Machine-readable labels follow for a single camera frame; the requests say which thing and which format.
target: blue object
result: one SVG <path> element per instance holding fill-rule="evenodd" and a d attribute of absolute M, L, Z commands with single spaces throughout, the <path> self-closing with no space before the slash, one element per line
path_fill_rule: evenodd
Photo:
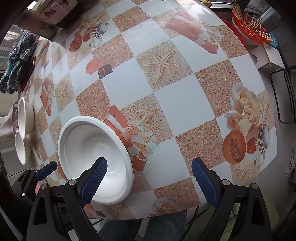
<path fill-rule="evenodd" d="M 269 34 L 276 40 L 276 37 L 274 36 L 274 34 L 272 32 L 270 32 Z M 277 40 L 275 42 L 268 43 L 268 45 L 270 45 L 274 48 L 277 48 L 279 46 L 277 43 Z"/>
<path fill-rule="evenodd" d="M 57 169 L 57 163 L 55 161 L 51 161 L 50 163 L 48 163 L 46 166 L 44 166 L 43 168 L 41 168 L 36 173 L 35 180 L 42 181 L 48 175 L 50 175 L 52 172 L 54 172 L 55 169 Z"/>
<path fill-rule="evenodd" d="M 192 161 L 192 173 L 195 176 L 195 179 L 197 180 L 207 202 L 216 208 L 219 204 L 216 187 L 211 182 L 205 170 L 195 159 Z"/>
<path fill-rule="evenodd" d="M 80 192 L 80 204 L 86 205 L 91 202 L 96 191 L 98 190 L 101 181 L 103 180 L 106 172 L 107 172 L 107 160 L 103 158 L 94 171 L 90 174 L 89 178 L 81 188 Z"/>

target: building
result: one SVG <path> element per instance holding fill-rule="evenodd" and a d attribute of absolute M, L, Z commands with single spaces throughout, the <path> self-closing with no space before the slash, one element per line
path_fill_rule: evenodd
<path fill-rule="evenodd" d="M 9 54 L 17 46 L 23 29 L 19 26 L 12 25 L 0 44 L 0 70 L 6 70 Z"/>

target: plaid cloth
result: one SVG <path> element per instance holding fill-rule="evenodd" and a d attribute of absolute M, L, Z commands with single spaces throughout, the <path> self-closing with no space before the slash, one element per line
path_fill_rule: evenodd
<path fill-rule="evenodd" d="M 8 67 L 0 80 L 2 93 L 13 94 L 17 91 L 18 82 L 24 74 L 26 65 L 37 46 L 36 36 L 27 33 L 21 40 L 19 50 L 12 52 L 9 57 Z"/>

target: fabric cloth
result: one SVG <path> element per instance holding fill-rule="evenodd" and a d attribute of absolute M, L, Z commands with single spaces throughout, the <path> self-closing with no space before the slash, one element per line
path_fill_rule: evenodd
<path fill-rule="evenodd" d="M 19 50 L 11 53 L 8 67 L 0 80 L 2 93 L 13 94 L 17 91 L 19 80 L 23 76 L 36 46 L 36 36 L 32 33 L 25 34 L 20 42 Z"/>
<path fill-rule="evenodd" d="M 14 137 L 18 129 L 17 103 L 15 102 L 8 112 L 6 120 L 0 126 L 0 137 Z"/>
<path fill-rule="evenodd" d="M 186 210 L 151 217 L 143 241 L 179 241 L 184 234 Z M 134 241 L 142 219 L 110 220 L 99 232 L 103 241 Z"/>

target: blue gripper pad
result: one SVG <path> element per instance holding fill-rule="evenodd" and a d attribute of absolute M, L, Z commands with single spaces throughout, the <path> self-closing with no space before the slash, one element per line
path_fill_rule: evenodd
<path fill-rule="evenodd" d="M 214 184 L 196 159 L 193 159 L 191 168 L 207 202 L 216 208 L 219 204 L 219 200 Z"/>
<path fill-rule="evenodd" d="M 99 157 L 92 167 L 88 170 L 89 178 L 86 180 L 80 191 L 80 204 L 82 206 L 89 204 L 93 199 L 103 177 L 107 172 L 107 160 Z"/>
<path fill-rule="evenodd" d="M 46 166 L 42 167 L 38 172 L 36 172 L 35 180 L 42 181 L 45 179 L 49 174 L 57 169 L 57 163 L 55 161 L 51 161 Z"/>

